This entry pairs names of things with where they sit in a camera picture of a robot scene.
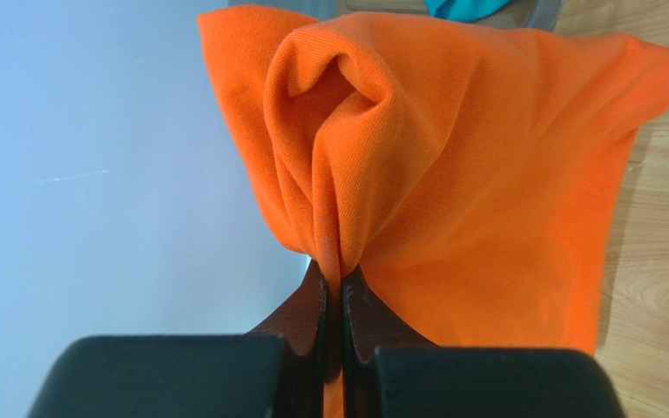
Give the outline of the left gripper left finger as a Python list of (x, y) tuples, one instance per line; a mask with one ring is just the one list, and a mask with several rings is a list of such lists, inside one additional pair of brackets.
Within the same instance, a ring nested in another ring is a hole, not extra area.
[(316, 261), (298, 288), (247, 334), (276, 337), (283, 353), (276, 377), (273, 417), (321, 417), (327, 373), (328, 285)]

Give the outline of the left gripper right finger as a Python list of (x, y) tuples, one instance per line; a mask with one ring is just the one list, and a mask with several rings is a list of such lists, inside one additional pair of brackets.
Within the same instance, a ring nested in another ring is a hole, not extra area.
[(381, 417), (376, 358), (381, 348), (425, 348), (436, 344), (397, 315), (369, 287), (360, 267), (342, 281), (343, 406), (346, 417)]

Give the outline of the orange t shirt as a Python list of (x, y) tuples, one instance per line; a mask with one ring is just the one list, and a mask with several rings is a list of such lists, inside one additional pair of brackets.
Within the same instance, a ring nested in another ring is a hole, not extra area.
[(435, 347), (376, 358), (383, 415), (620, 417), (593, 359), (605, 249), (669, 48), (362, 12), (198, 18), (261, 215), (328, 285), (326, 417), (344, 417), (357, 267)]

